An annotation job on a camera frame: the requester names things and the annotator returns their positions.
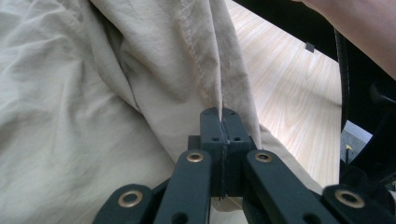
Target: human arm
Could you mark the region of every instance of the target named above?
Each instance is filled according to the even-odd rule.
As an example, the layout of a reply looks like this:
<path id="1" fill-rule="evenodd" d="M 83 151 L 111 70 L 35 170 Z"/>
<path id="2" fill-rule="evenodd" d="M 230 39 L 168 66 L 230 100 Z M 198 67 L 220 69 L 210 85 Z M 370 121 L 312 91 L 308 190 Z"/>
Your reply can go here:
<path id="1" fill-rule="evenodd" d="M 396 80 L 396 1 L 301 0 Z"/>

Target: wooden floor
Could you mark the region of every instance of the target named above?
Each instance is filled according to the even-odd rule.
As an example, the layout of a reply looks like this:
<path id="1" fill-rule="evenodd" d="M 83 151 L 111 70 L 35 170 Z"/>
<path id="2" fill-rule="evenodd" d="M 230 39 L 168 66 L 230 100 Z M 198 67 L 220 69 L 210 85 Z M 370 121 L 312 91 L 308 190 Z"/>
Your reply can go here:
<path id="1" fill-rule="evenodd" d="M 227 0 L 260 123 L 324 187 L 338 182 L 341 83 L 338 63 Z"/>

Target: beige fabric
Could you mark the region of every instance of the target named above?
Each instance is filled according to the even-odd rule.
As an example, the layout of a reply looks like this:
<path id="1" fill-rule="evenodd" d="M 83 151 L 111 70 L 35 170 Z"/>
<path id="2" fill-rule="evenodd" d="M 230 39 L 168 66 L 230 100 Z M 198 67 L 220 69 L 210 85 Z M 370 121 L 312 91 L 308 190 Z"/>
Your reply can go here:
<path id="1" fill-rule="evenodd" d="M 90 223 L 115 189 L 155 187 L 210 106 L 318 188 L 260 133 L 223 1 L 9 0 L 0 17 L 1 223 Z"/>

